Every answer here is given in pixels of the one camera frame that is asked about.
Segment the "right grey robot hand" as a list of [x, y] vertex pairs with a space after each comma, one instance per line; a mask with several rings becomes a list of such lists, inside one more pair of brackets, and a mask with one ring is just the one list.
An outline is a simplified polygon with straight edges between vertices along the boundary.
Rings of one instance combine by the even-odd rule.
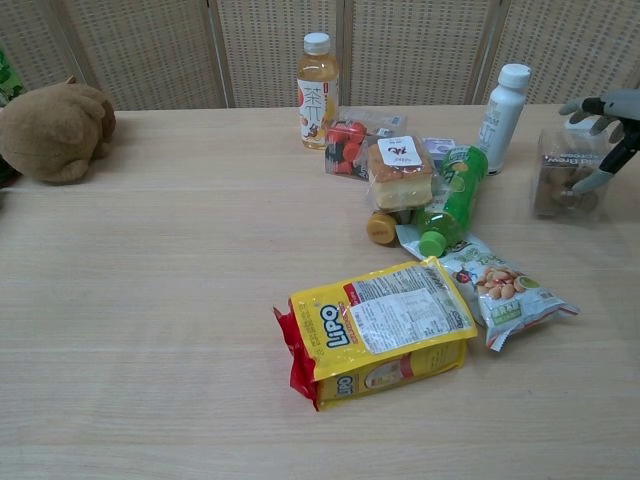
[[597, 117], [589, 129], [591, 136], [603, 134], [612, 123], [616, 123], [608, 139], [614, 147], [596, 170], [571, 187], [578, 195], [606, 185], [639, 151], [638, 88], [618, 89], [600, 96], [575, 98], [565, 103], [559, 109], [559, 114], [569, 115], [568, 122], [572, 125], [590, 117]]

